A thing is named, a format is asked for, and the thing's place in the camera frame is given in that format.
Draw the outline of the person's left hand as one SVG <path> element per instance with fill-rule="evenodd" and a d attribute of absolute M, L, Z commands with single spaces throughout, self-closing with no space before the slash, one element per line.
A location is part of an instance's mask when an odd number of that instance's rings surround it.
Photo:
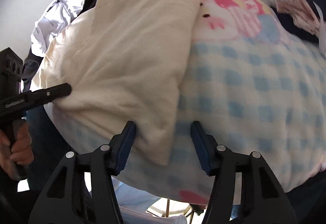
<path fill-rule="evenodd" d="M 17 131 L 17 139 L 10 147 L 7 135 L 1 131 L 1 168 L 12 180 L 18 180 L 15 165 L 28 166 L 34 160 L 32 138 L 29 134 L 29 125 L 23 120 Z"/>

